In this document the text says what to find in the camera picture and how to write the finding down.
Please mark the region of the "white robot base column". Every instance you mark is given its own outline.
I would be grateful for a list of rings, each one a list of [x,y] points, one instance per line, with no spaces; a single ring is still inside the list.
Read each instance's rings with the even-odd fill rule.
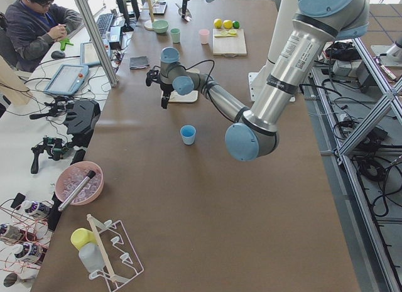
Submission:
[[[262,91],[268,75],[276,64],[291,32],[293,31],[292,18],[297,12],[297,0],[271,0],[275,3],[278,15],[273,30],[271,44],[269,46],[267,61],[259,72],[249,72],[249,92],[254,102]]]

